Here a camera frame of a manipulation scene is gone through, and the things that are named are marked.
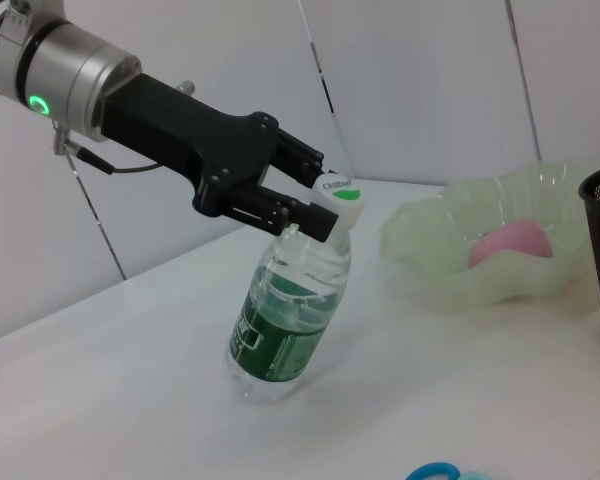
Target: white wall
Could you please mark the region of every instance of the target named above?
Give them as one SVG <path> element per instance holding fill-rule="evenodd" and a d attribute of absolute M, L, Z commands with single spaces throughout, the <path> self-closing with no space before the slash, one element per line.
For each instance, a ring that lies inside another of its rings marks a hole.
<path fill-rule="evenodd" d="M 102 12 L 107 12 L 107 22 Z M 218 110 L 266 111 L 281 127 L 321 150 L 329 168 L 351 173 L 313 61 L 297 0 L 67 1 L 74 23 L 138 55 L 146 73 Z M 147 164 L 115 144 L 93 146 L 119 166 Z M 236 228 L 191 207 L 193 188 L 159 170 L 107 177 L 78 169 L 125 272 L 136 275 Z M 305 194 L 293 181 L 269 186 Z"/>
<path fill-rule="evenodd" d="M 302 3 L 356 175 L 447 182 L 537 158 L 504 0 Z"/>
<path fill-rule="evenodd" d="M 122 280 L 51 125 L 0 97 L 0 336 Z"/>
<path fill-rule="evenodd" d="M 513 0 L 542 157 L 600 159 L 600 0 Z"/>

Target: green bottle label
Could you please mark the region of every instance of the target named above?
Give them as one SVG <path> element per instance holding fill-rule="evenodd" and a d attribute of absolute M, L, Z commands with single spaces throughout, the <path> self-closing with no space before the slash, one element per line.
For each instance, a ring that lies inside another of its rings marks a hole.
<path fill-rule="evenodd" d="M 276 326 L 256 310 L 247 295 L 229 349 L 250 375 L 267 382 L 288 382 L 302 374 L 325 330 L 305 333 Z"/>

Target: scissors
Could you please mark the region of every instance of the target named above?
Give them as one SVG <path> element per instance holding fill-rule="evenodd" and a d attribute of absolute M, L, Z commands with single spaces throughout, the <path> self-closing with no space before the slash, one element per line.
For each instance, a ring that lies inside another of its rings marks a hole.
<path fill-rule="evenodd" d="M 484 473 L 478 472 L 461 475 L 460 470 L 450 463 L 430 463 L 417 469 L 407 477 L 407 480 L 426 480 L 440 475 L 446 475 L 448 480 L 493 480 Z"/>

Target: green indicator light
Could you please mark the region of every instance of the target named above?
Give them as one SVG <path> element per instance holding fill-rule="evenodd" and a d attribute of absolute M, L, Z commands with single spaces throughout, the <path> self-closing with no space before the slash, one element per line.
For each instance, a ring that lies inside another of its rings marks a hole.
<path fill-rule="evenodd" d="M 47 102 L 45 102 L 42 98 L 33 95 L 29 97 L 29 105 L 31 108 L 42 115 L 48 116 L 51 113 L 51 109 Z"/>

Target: white table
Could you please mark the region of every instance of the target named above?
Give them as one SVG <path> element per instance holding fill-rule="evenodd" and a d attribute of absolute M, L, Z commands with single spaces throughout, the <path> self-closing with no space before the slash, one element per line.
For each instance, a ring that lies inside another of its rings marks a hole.
<path fill-rule="evenodd" d="M 294 396 L 244 405 L 223 377 L 269 241 L 244 228 L 0 340 L 0 480 L 401 479 L 438 460 L 592 477 L 597 286 L 460 308 L 378 256 L 384 220 L 435 188 L 364 187 L 348 293 Z"/>

